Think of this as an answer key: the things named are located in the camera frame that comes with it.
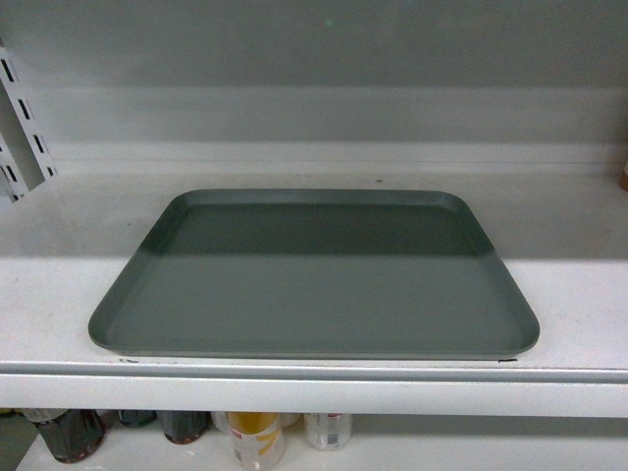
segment lower shelf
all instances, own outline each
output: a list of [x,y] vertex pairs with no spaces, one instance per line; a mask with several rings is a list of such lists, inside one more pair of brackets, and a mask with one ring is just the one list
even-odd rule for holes
[[[241,470],[229,436],[212,429],[190,445],[172,445],[154,423],[126,429],[113,413],[102,446],[85,461],[56,462],[42,438],[35,440],[18,471],[133,468],[188,471]],[[324,452],[305,439],[302,421],[286,429],[286,451],[277,471],[322,470],[616,470],[628,462],[628,421],[530,417],[361,415],[353,437]]]

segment metal shelving unit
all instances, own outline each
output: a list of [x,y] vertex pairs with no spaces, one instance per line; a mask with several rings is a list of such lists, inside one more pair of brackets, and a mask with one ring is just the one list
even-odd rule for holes
[[[343,453],[295,434],[286,469],[621,467],[625,2],[605,15],[597,2],[465,15],[250,3],[3,5],[0,76],[26,167],[47,181],[0,221],[0,404],[369,414]],[[454,193],[540,340],[509,362],[140,358],[92,343],[91,313],[170,200],[224,187]],[[114,427],[85,467],[128,468],[140,450],[154,469],[230,469],[224,438],[172,448],[154,427]],[[21,469],[55,464],[39,440]]]

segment gray tray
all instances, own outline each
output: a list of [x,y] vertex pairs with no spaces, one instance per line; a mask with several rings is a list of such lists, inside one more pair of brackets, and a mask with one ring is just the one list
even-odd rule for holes
[[453,195],[235,189],[177,197],[89,334],[135,356],[490,360],[539,323]]

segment white shelf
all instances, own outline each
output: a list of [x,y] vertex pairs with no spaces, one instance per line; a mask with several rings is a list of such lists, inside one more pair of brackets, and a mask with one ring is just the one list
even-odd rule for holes
[[[411,173],[53,179],[0,222],[0,403],[628,417],[628,201],[615,180]],[[125,358],[93,344],[91,313],[168,202],[211,187],[457,194],[535,310],[540,340],[508,363]]]
[[[102,446],[72,469],[242,469],[229,436],[215,429],[190,445],[172,445],[157,424],[131,430],[109,418]],[[622,469],[628,460],[625,421],[613,419],[357,416],[350,442],[331,452],[311,447],[302,427],[300,421],[285,431],[286,451],[273,469],[602,471]],[[39,437],[18,471],[67,469]]]

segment product on shelf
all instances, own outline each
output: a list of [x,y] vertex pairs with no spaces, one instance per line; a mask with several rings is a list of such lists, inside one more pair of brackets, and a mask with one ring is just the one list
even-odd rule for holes
[[318,449],[335,450],[351,438],[351,414],[304,414],[307,440]]
[[264,471],[284,452],[280,414],[276,412],[228,412],[235,457],[243,468]]
[[22,409],[57,461],[75,463],[96,451],[105,427],[95,410]]
[[150,424],[157,418],[154,410],[119,410],[120,423],[132,429]]
[[621,182],[619,184],[622,188],[628,191],[628,162],[626,162],[626,166],[624,167],[624,173],[621,176]]
[[158,410],[157,417],[166,438],[176,445],[187,445],[198,439],[209,426],[207,412]]
[[227,412],[218,411],[212,412],[212,422],[216,426],[218,430],[220,430],[224,434],[229,433],[229,421],[227,420]]
[[282,427],[289,427],[290,425],[294,425],[298,422],[298,419],[301,418],[301,414],[295,413],[283,413],[279,416],[279,422]]

